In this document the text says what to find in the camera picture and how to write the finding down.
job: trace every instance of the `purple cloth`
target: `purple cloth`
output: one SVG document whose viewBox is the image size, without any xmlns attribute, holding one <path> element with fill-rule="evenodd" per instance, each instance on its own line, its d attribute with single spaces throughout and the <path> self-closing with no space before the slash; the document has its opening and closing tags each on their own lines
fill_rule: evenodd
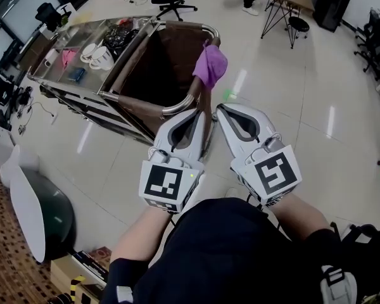
<svg viewBox="0 0 380 304">
<path fill-rule="evenodd" d="M 217 46 L 206 47 L 206 42 L 203 46 L 204 50 L 197 60 L 193 75 L 199 77 L 207 88 L 213 89 L 227 70 L 228 60 Z"/>
</svg>

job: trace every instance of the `forearm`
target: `forearm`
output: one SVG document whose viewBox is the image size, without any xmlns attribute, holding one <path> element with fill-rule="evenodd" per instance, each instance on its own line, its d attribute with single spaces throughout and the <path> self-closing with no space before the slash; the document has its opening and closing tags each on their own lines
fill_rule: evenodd
<svg viewBox="0 0 380 304">
<path fill-rule="evenodd" d="M 120 238 L 111 255 L 111 262 L 124 258 L 150 261 L 158 251 L 163 233 L 172 215 L 158 208 L 148 207 L 141 217 Z"/>
<path fill-rule="evenodd" d="M 331 229 L 325 216 L 318 209 L 293 193 L 285 195 L 280 202 L 272 205 L 270 210 L 291 239 L 305 240 L 317 230 Z"/>
</svg>

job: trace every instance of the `carpet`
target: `carpet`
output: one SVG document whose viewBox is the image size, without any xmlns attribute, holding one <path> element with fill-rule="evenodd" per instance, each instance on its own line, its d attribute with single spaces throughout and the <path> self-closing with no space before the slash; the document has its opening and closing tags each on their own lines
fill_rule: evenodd
<svg viewBox="0 0 380 304">
<path fill-rule="evenodd" d="M 49 281 L 50 265 L 33 258 L 11 204 L 10 191 L 0 180 L 0 303 L 46 303 L 58 295 Z"/>
</svg>

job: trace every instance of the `tiled floor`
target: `tiled floor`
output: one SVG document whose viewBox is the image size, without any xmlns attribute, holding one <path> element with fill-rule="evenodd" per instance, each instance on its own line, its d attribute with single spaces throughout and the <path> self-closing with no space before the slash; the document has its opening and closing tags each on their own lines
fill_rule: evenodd
<svg viewBox="0 0 380 304">
<path fill-rule="evenodd" d="M 140 5 L 90 0 L 80 14 L 97 20 L 158 12 L 149 0 L 134 1 Z M 295 149 L 303 176 L 296 194 L 340 226 L 352 221 L 380 227 L 380 97 L 372 76 L 362 71 L 362 60 L 352 53 L 352 32 L 340 27 L 333 34 L 305 17 L 311 26 L 308 39 L 301 37 L 290 49 L 282 23 L 260 39 L 266 0 L 256 0 L 262 10 L 258 17 L 241 11 L 242 0 L 186 3 L 197 5 L 198 11 L 183 12 L 183 19 L 216 27 L 229 60 L 213 90 L 213 107 L 229 89 L 231 101 L 265 111 Z M 76 249 L 113 247 L 144 208 L 137 187 L 148 147 L 83 120 L 40 96 L 38 89 L 34 96 L 58 118 L 50 125 L 50 116 L 36 106 L 22 137 L 17 128 L 29 115 L 14 120 L 14 139 L 40 155 L 41 172 L 71 199 Z M 229 187 L 246 197 L 229 170 L 231 159 L 218 127 L 206 159 L 205 198 L 222 197 Z"/>
</svg>

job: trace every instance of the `computer tower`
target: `computer tower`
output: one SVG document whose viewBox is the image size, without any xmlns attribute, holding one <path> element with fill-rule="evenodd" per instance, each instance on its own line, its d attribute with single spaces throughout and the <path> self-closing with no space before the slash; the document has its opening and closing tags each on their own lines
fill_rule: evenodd
<svg viewBox="0 0 380 304">
<path fill-rule="evenodd" d="M 313 17 L 322 28 L 334 32 L 340 25 L 350 0 L 317 0 Z"/>
</svg>

